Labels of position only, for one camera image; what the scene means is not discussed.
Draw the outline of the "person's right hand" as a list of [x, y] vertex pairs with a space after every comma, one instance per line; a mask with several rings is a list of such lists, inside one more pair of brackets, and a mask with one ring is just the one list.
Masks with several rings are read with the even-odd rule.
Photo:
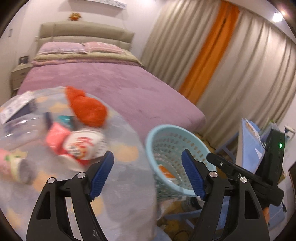
[[270, 220], [269, 207], [266, 207], [263, 209], [263, 215], [264, 215], [266, 223], [268, 224], [269, 220]]

